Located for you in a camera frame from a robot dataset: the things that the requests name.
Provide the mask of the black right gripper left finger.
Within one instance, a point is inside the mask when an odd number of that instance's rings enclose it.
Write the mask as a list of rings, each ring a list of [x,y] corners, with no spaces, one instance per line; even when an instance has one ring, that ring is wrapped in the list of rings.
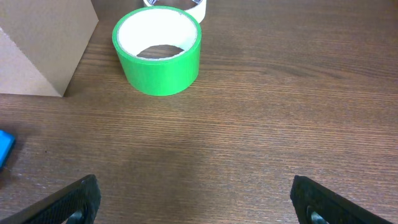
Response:
[[[93,224],[101,203],[95,175],[87,175],[39,202],[1,220],[1,223]]]

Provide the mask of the blue plastic case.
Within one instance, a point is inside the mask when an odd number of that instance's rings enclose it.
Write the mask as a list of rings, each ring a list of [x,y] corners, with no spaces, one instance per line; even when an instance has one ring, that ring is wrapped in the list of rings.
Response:
[[[15,145],[16,138],[14,135],[3,130],[0,131],[0,163],[3,169],[7,163],[12,148]]]

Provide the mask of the white tape roll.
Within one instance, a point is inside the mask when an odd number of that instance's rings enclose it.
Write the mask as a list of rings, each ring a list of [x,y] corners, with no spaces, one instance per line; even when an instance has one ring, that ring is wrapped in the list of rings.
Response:
[[[207,0],[192,0],[192,1],[158,1],[158,0],[143,0],[145,7],[152,6],[170,6],[179,8],[190,14],[201,23],[206,16]]]

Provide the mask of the green tape roll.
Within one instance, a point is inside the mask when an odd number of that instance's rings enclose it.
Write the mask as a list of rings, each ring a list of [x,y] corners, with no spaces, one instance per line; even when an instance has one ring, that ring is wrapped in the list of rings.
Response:
[[[189,13],[169,6],[136,9],[115,25],[112,41],[128,82],[153,96],[174,95],[188,88],[200,68],[201,27]],[[153,46],[171,45],[182,51],[172,57],[144,58]]]

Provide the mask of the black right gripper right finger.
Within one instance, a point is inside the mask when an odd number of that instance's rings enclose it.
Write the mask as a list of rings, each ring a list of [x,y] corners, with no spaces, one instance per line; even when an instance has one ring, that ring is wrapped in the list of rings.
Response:
[[[290,199],[300,224],[392,224],[305,176],[294,177]]]

